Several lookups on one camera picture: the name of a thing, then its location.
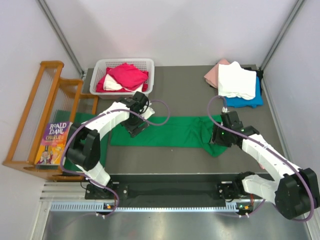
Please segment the green t shirt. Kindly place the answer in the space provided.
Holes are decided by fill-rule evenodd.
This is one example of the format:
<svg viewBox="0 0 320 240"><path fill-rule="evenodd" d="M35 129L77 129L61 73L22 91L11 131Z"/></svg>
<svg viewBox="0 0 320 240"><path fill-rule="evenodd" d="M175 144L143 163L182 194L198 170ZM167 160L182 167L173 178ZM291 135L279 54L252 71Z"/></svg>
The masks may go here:
<svg viewBox="0 0 320 240"><path fill-rule="evenodd" d="M211 144L214 123L208 116L171 116L162 126L150 125L135 137L116 126L111 133L112 146L199 148L212 157L227 147Z"/></svg>

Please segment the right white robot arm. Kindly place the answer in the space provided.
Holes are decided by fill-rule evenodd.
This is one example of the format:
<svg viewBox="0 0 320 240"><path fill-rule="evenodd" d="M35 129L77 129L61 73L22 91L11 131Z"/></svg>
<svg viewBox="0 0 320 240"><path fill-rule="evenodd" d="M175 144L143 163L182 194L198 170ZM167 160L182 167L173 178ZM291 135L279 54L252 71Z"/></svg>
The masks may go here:
<svg viewBox="0 0 320 240"><path fill-rule="evenodd" d="M247 171L238 174L233 192L239 198L256 195L272 203L279 213L293 220L308 213L310 219L320 206L317 174L310 168L302 169L291 163L266 142L253 126L245 127L236 111L223 107L221 121L214 121L211 143L238 146L251 156L271 176L271 180Z"/></svg>

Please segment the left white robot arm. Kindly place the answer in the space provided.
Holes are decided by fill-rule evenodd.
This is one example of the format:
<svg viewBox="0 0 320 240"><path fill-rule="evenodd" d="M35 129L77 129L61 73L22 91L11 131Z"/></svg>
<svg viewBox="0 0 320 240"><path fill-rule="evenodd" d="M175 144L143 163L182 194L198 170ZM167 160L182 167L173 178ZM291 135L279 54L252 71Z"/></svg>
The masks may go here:
<svg viewBox="0 0 320 240"><path fill-rule="evenodd" d="M102 198L109 198L114 187L100 162L101 140L118 125L123 126L132 138L136 137L149 126L144 120L155 113L149 105L148 97L136 92L132 97L120 97L96 117L70 126L63 158L93 181L97 194Z"/></svg>

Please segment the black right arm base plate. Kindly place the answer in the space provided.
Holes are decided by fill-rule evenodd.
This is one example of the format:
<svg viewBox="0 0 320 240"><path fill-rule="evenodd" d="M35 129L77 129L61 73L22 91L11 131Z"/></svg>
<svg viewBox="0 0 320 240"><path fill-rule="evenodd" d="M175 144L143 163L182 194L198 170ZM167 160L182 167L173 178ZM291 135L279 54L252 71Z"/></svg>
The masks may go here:
<svg viewBox="0 0 320 240"><path fill-rule="evenodd" d="M217 193L225 201L235 199L242 199L248 197L250 194L245 192L241 184L234 182L220 182L216 185Z"/></svg>

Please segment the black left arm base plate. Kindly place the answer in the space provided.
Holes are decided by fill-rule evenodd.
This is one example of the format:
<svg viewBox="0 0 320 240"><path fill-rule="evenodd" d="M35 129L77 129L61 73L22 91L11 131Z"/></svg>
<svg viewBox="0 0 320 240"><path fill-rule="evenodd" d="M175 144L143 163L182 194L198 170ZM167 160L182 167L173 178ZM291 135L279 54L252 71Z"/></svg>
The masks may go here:
<svg viewBox="0 0 320 240"><path fill-rule="evenodd" d="M109 183L108 188L112 189L117 193L120 200L125 200L128 198L129 185L122 183ZM92 183L89 183L86 186L86 191L84 198L86 200L111 200L112 198L116 199L116 196L105 188L100 188Z"/></svg>

